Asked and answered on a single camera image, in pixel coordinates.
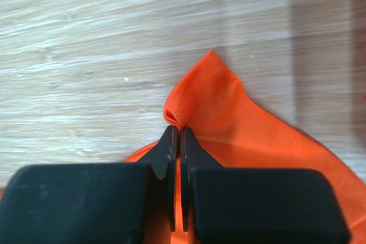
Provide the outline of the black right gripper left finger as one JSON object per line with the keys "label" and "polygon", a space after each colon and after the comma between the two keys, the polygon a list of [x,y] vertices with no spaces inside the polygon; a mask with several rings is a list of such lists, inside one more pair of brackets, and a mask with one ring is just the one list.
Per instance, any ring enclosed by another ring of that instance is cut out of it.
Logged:
{"label": "black right gripper left finger", "polygon": [[29,165],[1,196],[2,243],[170,243],[178,131],[135,162]]}

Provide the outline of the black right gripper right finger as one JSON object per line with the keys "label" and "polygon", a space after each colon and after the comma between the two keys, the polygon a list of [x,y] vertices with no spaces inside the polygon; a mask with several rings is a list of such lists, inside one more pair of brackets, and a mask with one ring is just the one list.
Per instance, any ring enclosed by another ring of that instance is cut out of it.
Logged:
{"label": "black right gripper right finger", "polygon": [[329,181],[315,170],[224,167],[181,132],[182,226],[189,243],[349,243]]}

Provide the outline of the orange t-shirt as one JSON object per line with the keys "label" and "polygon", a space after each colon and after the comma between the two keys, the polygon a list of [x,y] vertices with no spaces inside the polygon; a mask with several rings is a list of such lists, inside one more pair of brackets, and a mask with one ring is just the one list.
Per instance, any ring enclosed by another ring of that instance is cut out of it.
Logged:
{"label": "orange t-shirt", "polygon": [[[255,104],[214,51],[207,53],[173,89],[164,107],[164,118],[168,127],[178,131],[175,230],[170,243],[189,243],[181,207],[180,141],[186,127],[224,167],[310,169],[322,173],[351,231],[349,243],[365,242],[365,184],[324,146]],[[125,162],[139,160],[158,141]]]}

